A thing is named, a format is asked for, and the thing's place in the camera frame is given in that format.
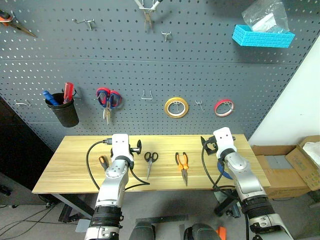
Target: scissors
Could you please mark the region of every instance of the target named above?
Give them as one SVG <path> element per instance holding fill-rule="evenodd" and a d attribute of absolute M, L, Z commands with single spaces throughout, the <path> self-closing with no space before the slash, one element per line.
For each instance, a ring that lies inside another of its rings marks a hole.
<path fill-rule="evenodd" d="M 103 106 L 103 119 L 106 119 L 107 125 L 109 125 L 109 118 L 111 118 L 111 109 L 115 109 L 121 103 L 121 95 L 114 90 L 110 90 L 106 87 L 99 87 L 96 90 L 97 100 L 100 105 Z"/>
<path fill-rule="evenodd" d="M 146 173 L 146 179 L 149 179 L 149 175 L 150 175 L 150 171 L 151 171 L 151 165 L 152 165 L 152 163 L 154 163 L 158 159 L 158 153 L 157 152 L 153 152 L 151 154 L 151 152 L 147 151 L 144 154 L 144 159 L 148 163 L 148 170 L 147 170 L 147 173 Z"/>
<path fill-rule="evenodd" d="M 28 29 L 23 27 L 21 24 L 17 23 L 17 21 L 14 20 L 15 17 L 16 16 L 14 15 L 13 11 L 11 11 L 11 15 L 10 15 L 9 13 L 0 10 L 0 23 L 2 23 L 4 26 L 13 27 L 13 28 L 18 29 L 18 30 L 24 32 L 25 34 L 28 34 L 34 38 L 37 37 L 35 34 L 30 32 Z"/>

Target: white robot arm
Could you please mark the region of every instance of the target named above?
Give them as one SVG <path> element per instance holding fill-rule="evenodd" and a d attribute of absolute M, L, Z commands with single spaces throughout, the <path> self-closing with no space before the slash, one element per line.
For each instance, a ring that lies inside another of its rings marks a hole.
<path fill-rule="evenodd" d="M 134 166 L 133 152 L 141 152 L 141 143 L 140 148 L 130 148 L 127 134 L 112 135 L 112 164 L 105 171 L 84 240 L 119 240 L 120 221 L 124 218 L 121 206 L 129 179 L 128 170 Z"/>
<path fill-rule="evenodd" d="M 202 144 L 215 146 L 218 160 L 225 164 L 234 180 L 242 212 L 256 235 L 253 240 L 293 240 L 280 216 L 275 213 L 264 188 L 251 171 L 250 162 L 237 153 L 228 127 L 213 132 L 214 137 Z"/>

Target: dark cabinet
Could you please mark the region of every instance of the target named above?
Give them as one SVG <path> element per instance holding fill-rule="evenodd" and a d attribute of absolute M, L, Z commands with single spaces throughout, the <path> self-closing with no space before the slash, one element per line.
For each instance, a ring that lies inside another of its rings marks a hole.
<path fill-rule="evenodd" d="M 0 171 L 32 190 L 52 155 L 53 151 L 0 98 Z"/>

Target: yellow tape roll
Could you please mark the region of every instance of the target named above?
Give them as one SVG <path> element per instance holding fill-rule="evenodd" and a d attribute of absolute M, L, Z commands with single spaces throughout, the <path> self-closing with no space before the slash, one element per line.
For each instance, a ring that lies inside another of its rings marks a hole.
<path fill-rule="evenodd" d="M 169 106 L 171 104 L 176 104 L 176 103 L 179 103 L 179 104 L 182 104 L 183 105 L 183 111 L 180 112 L 180 113 L 172 113 L 169 111 Z M 168 101 L 166 101 L 165 105 L 164 105 L 164 112 L 166 114 L 168 114 L 169 117 L 171 118 L 174 118 L 174 119 L 178 119 L 178 118 L 182 118 L 184 115 L 187 114 L 189 110 L 189 105 L 187 103 L 186 100 L 184 100 L 183 98 L 181 97 L 173 97 L 173 98 L 170 98 Z"/>

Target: plastic bag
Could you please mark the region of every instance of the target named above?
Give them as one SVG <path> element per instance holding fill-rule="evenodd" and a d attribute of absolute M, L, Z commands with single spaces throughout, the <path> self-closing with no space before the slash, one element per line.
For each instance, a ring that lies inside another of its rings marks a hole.
<path fill-rule="evenodd" d="M 285 6 L 280 0 L 258 0 L 243 11 L 242 16 L 254 32 L 289 32 Z"/>

